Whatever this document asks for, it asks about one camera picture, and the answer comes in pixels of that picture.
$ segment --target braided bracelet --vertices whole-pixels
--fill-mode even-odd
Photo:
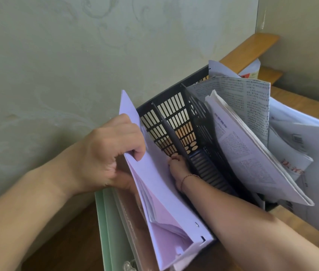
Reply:
[[[183,191],[182,191],[182,185],[183,185],[184,179],[187,178],[187,177],[189,177],[189,176],[195,176],[195,177],[197,177],[197,178],[200,178],[200,176],[195,175],[195,174],[189,174],[189,175],[187,175],[186,177],[184,177],[183,180],[182,180],[182,182],[181,182],[181,186],[180,186],[180,191],[181,191],[182,193],[183,193]]]

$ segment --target beige wall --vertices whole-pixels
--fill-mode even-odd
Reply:
[[[0,194],[255,32],[258,0],[0,0]],[[76,198],[39,244],[80,211]]]
[[[281,36],[261,58],[285,72],[277,86],[319,100],[319,0],[259,0],[257,32]]]

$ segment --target hand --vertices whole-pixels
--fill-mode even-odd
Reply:
[[[191,174],[186,160],[181,155],[174,155],[168,160],[168,164],[170,165],[171,174],[176,180],[176,187],[178,190],[181,190],[184,177]]]
[[[117,156],[131,150],[137,161],[142,159],[146,151],[144,137],[139,127],[122,114],[94,129],[39,169],[68,197],[104,187],[128,189],[137,194],[132,176],[118,170],[116,162]]]

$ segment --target wooden shelf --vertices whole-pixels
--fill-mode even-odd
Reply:
[[[239,74],[279,39],[280,36],[278,35],[256,33],[248,37],[246,41],[227,54],[220,62]]]
[[[271,85],[274,84],[282,76],[282,72],[265,66],[260,67],[259,80],[268,81]]]

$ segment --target wooden table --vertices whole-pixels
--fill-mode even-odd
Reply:
[[[279,37],[271,34],[254,34],[224,59],[223,64],[239,73],[257,57],[269,49]],[[262,67],[259,79],[274,83],[282,72]],[[319,118],[319,102],[272,87],[271,96],[276,100],[301,112]],[[319,231],[296,217],[283,207],[271,211],[277,218],[288,224],[300,235],[319,247]],[[187,271],[203,270],[205,263],[217,258],[214,266],[206,271],[241,270],[236,266],[224,247],[217,243],[206,253],[197,257]],[[79,216],[44,244],[23,266],[22,271],[101,271],[103,270],[102,251],[95,204],[90,205]]]

